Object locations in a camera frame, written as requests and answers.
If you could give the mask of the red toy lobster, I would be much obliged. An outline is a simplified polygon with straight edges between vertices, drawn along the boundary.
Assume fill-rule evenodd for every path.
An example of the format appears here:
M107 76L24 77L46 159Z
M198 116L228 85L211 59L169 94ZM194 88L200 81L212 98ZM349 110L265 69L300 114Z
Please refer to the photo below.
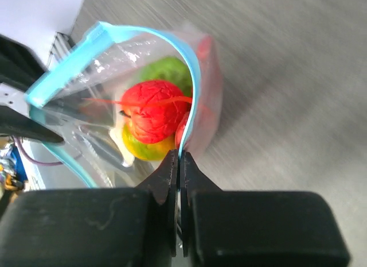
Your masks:
M175 32L174 35L194 51L201 74L198 81L192 79L191 106L173 133L175 148L183 147L193 152L205 148L218 127L222 77L210 35L188 32ZM187 65L170 43L143 33L114 44L95 58L91 73L85 77L88 88L79 106L86 121L106 129L118 145L124 145L122 130L128 116L122 111L120 99L129 88L141 82L140 74L145 66L166 56L175 56Z

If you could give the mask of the red toy apple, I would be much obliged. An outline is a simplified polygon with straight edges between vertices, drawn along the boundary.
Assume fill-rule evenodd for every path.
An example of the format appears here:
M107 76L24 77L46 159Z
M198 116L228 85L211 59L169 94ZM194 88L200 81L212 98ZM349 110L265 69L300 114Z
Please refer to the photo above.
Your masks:
M129 88L120 102L130 133L144 144L153 144L175 133L192 98L167 80L148 80Z

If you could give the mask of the green toy lime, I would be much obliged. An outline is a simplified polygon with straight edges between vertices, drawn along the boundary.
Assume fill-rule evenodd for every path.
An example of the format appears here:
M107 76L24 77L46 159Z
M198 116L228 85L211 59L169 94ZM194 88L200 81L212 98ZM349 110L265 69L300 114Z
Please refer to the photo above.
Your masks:
M192 97L193 83L187 65L175 56L166 56L145 66L140 81L167 80L176 85L185 96Z

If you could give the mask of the clear zip top bag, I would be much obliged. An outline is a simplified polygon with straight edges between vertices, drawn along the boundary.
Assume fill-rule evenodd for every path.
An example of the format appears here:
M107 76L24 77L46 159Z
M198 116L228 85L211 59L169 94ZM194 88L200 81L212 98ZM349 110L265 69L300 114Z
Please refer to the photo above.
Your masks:
M170 150L202 153L215 135L222 76L213 38L98 23L27 91L30 116L64 142L44 143L46 189L135 186Z

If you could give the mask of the yellow orange toy mango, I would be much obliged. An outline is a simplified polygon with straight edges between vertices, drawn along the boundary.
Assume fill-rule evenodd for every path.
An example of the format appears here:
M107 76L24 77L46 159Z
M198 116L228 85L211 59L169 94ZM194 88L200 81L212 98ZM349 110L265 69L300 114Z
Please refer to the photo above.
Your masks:
M175 135L154 144L144 144L138 141L131 133L127 125L122 130L122 140L127 150L136 158L144 161L160 161L166 154L175 149Z

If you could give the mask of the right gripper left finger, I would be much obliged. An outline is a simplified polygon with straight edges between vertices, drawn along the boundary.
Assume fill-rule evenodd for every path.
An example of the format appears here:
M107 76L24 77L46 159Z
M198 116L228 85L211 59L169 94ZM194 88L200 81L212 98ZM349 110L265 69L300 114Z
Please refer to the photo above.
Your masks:
M170 266L178 153L136 187L30 191L1 217L2 266Z

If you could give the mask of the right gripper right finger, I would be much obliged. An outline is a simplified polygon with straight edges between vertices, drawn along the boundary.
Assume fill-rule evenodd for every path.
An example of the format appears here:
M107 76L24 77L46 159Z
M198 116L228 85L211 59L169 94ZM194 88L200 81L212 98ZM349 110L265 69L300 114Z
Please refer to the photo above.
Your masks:
M334 214L309 191L224 191L183 152L183 255L192 266L348 266Z

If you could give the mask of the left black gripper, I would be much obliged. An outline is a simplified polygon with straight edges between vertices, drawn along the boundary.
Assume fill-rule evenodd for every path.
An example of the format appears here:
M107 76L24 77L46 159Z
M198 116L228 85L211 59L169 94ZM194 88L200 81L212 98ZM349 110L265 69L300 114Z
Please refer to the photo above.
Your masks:
M1 83L27 91L45 73L28 47L1 35ZM64 139L43 125L1 105L1 137L22 137L61 144Z

